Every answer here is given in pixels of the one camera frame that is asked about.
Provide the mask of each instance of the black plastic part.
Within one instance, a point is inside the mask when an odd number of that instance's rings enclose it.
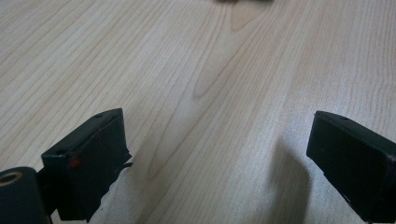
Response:
[[[368,222],[396,220],[396,144],[357,122],[317,111],[306,154]]]
[[[62,220],[90,220],[130,158],[122,109],[88,119],[42,155],[40,181],[50,179],[56,191],[47,195],[48,211],[56,204]]]
[[[0,223],[52,223],[34,169],[18,167],[0,173]]]

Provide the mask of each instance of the light wood surface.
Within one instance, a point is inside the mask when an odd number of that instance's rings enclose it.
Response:
[[[396,1],[0,2],[1,170],[116,107],[91,223],[362,223],[305,151],[316,110],[396,141]]]

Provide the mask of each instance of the black bracket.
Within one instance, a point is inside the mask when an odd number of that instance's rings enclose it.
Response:
[[[120,171],[132,164],[125,141],[122,109],[85,121],[41,155],[38,173],[17,167],[0,173],[2,223],[51,223],[58,210],[62,220],[90,220]]]
[[[351,119],[317,111],[306,155],[362,220],[395,222],[395,143]]]

